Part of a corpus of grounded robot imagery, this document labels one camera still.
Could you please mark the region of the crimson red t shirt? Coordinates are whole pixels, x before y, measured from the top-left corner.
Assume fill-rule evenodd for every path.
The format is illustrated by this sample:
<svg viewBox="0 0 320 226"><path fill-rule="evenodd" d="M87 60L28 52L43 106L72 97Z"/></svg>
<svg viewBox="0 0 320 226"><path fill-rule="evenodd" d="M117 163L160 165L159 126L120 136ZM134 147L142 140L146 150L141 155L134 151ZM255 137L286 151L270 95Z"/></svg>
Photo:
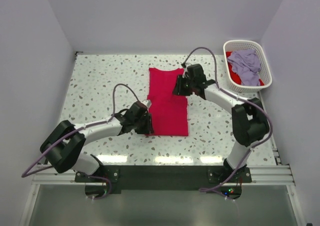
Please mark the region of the crimson red t shirt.
<svg viewBox="0 0 320 226"><path fill-rule="evenodd" d="M149 112L156 136L188 136L188 101L173 94L177 78L183 69L163 71L149 68Z"/></svg>

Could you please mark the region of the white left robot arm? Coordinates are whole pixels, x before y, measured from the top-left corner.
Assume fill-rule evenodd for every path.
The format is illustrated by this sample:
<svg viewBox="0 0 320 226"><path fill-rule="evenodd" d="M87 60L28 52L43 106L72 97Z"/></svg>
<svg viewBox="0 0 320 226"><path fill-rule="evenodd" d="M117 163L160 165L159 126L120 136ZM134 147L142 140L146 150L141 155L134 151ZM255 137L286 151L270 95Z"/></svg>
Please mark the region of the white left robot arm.
<svg viewBox="0 0 320 226"><path fill-rule="evenodd" d="M85 173L92 182L103 178L102 163L94 155L82 153L84 146L103 138L120 136L131 131L152 134L150 100L136 101L129 109L116 113L111 121L100 120L84 124L72 124L64 120L58 124L40 147L57 173L74 170Z"/></svg>

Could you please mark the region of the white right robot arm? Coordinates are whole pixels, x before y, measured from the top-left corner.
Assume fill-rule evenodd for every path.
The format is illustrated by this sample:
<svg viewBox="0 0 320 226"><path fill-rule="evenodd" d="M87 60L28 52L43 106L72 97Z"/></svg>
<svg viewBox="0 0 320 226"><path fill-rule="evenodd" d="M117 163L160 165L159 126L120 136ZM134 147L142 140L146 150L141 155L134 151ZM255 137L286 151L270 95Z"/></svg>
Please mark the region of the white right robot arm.
<svg viewBox="0 0 320 226"><path fill-rule="evenodd" d="M177 76L173 94L195 94L215 103L231 115L235 142L231 153L223 162L225 168L222 175L226 181L235 182L241 175L240 169L247 164L250 151L271 136L270 118L260 99L247 99L221 88L217 81L206 78L200 64L183 64L182 67L184 72Z"/></svg>

